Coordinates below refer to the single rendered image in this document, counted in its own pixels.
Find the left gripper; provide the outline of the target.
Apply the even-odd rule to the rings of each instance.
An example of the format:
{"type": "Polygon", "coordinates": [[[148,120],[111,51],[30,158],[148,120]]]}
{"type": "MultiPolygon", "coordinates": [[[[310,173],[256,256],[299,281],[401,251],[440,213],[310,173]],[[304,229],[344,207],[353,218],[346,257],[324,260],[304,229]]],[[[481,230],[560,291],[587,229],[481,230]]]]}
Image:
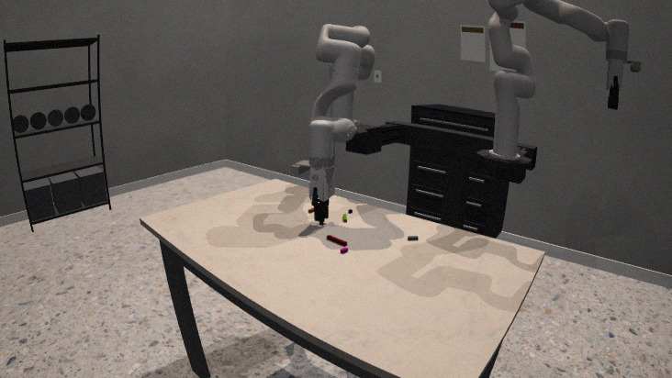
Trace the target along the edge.
{"type": "Polygon", "coordinates": [[[627,61],[611,58],[607,58],[606,61],[609,62],[607,73],[607,86],[606,86],[607,90],[609,90],[610,88],[608,108],[617,110],[619,103],[619,91],[621,90],[622,86],[623,64],[627,63],[627,61]]]}

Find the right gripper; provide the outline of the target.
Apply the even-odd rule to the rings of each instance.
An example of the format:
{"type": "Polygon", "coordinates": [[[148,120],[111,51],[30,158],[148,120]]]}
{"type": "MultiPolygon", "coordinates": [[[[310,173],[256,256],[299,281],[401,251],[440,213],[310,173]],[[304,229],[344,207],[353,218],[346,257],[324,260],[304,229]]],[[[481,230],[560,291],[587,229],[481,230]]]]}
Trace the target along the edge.
{"type": "Polygon", "coordinates": [[[331,167],[310,166],[309,198],[312,200],[311,205],[314,206],[315,221],[324,222],[325,218],[329,217],[329,199],[334,194],[334,165],[331,167]]]}

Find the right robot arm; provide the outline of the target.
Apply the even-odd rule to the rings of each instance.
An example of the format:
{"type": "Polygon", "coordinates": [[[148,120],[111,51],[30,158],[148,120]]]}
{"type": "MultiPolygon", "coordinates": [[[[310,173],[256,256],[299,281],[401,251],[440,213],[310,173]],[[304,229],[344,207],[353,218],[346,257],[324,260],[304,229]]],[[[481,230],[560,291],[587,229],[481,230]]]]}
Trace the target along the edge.
{"type": "Polygon", "coordinates": [[[309,161],[292,165],[291,174],[300,175],[310,166],[333,166],[335,142],[347,142],[353,138],[355,125],[359,123],[353,119],[353,91],[357,80],[369,78],[375,62],[375,51],[367,45],[369,40],[370,32],[362,26],[351,28],[326,24],[321,28],[316,57],[318,61],[330,63],[330,85],[312,109],[309,161]],[[326,117],[329,107],[330,117],[326,117]]]}

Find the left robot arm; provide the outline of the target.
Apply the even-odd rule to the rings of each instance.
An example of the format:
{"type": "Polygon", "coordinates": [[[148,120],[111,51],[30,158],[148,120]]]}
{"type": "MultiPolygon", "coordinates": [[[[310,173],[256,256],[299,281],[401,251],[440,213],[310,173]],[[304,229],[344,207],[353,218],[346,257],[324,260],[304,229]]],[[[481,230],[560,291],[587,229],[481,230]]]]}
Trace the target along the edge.
{"type": "MultiPolygon", "coordinates": [[[[496,114],[493,150],[489,155],[503,160],[516,161],[520,107],[516,97],[531,98],[536,83],[530,53],[523,47],[512,45],[510,24],[518,16],[517,5],[546,17],[555,23],[575,28],[592,40],[607,41],[606,59],[627,61],[629,25],[626,21],[613,19],[608,23],[585,9],[561,0],[488,0],[497,12],[488,22],[488,35],[495,63],[503,68],[494,76],[496,114]],[[605,24],[604,24],[605,23],[605,24]]],[[[641,71],[639,61],[627,61],[631,72],[641,71]]]]}

